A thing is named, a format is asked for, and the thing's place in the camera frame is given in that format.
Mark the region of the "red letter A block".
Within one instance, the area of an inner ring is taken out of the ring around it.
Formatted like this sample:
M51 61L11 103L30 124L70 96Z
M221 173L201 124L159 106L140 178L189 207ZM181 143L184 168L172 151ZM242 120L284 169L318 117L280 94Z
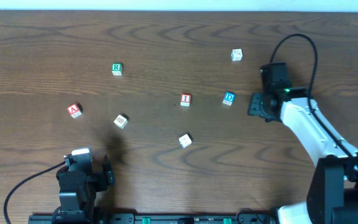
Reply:
M68 106L67 111L72 118L77 118L82 115L81 109L76 103Z

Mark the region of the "red letter I block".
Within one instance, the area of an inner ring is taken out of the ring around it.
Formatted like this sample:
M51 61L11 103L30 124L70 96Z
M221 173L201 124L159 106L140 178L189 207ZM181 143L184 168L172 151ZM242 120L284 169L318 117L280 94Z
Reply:
M183 93L181 95L180 105L181 106L190 106L190 104L191 104L191 95L187 94L187 93Z

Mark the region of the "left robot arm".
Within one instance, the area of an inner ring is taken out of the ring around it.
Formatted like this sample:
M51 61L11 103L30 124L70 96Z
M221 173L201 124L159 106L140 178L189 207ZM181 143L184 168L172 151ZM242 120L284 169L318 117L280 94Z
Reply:
M108 157L103 157L102 169L93 172L93 157L87 153L64 156L65 166L57 171L59 183L60 218L58 223L95 223L94 203L98 192L115 184Z

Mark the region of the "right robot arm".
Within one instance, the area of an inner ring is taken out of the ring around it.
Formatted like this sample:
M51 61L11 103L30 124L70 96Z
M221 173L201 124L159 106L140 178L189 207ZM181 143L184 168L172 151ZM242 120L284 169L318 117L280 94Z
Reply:
M283 62L261 66L261 92L248 114L288 127L310 156L314 174L305 202L277 209L276 223L358 223L358 149L329 123L306 88L294 87Z

